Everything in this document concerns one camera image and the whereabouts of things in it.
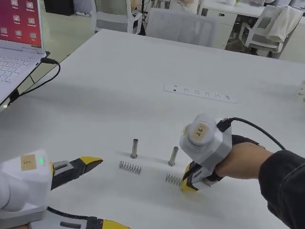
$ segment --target white cloth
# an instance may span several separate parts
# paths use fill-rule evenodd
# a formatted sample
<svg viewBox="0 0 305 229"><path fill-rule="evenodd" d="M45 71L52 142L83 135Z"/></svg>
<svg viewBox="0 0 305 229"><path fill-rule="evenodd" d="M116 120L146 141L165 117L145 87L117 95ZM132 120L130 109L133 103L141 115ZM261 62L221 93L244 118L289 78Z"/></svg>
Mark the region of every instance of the white cloth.
<svg viewBox="0 0 305 229"><path fill-rule="evenodd" d="M281 7L282 12L275 20L267 39L273 42L284 42L287 35L298 25L303 12L290 6Z"/></svg>

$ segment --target metal spring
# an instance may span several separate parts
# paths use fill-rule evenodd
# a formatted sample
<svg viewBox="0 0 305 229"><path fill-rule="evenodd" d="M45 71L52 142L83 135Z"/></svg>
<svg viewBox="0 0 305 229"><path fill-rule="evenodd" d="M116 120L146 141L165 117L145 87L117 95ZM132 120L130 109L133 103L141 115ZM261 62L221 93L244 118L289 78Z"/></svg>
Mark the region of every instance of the metal spring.
<svg viewBox="0 0 305 229"><path fill-rule="evenodd" d="M180 179L179 177L175 177L169 173L167 174L165 181L167 181L168 183L171 183L173 185L179 186L179 187L182 184L182 179Z"/></svg>
<svg viewBox="0 0 305 229"><path fill-rule="evenodd" d="M129 164L125 161L120 161L119 168L135 174L140 174L142 169L141 166L137 166L131 163Z"/></svg>

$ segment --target black sleeve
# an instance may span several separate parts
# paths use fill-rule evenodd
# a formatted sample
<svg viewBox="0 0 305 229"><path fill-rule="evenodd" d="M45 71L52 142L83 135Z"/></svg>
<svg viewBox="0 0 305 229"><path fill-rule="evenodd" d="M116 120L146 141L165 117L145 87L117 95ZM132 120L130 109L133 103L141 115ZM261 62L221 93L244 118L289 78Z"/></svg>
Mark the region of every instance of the black sleeve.
<svg viewBox="0 0 305 229"><path fill-rule="evenodd" d="M268 209L291 229L304 229L305 158L278 151L262 164L258 180Z"/></svg>

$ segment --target white plastic casing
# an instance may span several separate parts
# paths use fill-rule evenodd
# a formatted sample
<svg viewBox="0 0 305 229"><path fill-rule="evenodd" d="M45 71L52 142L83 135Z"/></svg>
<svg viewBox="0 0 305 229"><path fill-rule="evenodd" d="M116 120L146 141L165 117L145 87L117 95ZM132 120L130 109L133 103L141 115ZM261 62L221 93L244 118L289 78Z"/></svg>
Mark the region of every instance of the white plastic casing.
<svg viewBox="0 0 305 229"><path fill-rule="evenodd" d="M0 222L29 217L48 206L52 184L50 161L43 150L28 156L0 163ZM34 165L22 167L27 163Z"/></svg>
<svg viewBox="0 0 305 229"><path fill-rule="evenodd" d="M232 150L231 127L221 132L216 126L218 122L206 114L200 114L181 134L181 149L202 166L192 177L192 185L198 189L215 183L206 181L205 178L213 173L215 166Z"/></svg>

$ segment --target drawer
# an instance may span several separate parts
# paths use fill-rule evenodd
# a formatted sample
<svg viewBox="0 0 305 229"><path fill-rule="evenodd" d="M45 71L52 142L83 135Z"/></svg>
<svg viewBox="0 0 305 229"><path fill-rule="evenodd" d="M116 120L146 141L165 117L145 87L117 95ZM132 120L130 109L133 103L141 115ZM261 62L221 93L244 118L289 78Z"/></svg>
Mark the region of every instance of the drawer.
<svg viewBox="0 0 305 229"><path fill-rule="evenodd" d="M217 27L213 48L225 49L233 29L232 25L220 24Z"/></svg>
<svg viewBox="0 0 305 229"><path fill-rule="evenodd" d="M234 25L237 15L217 10L208 10L206 17L215 18L217 21L224 25Z"/></svg>

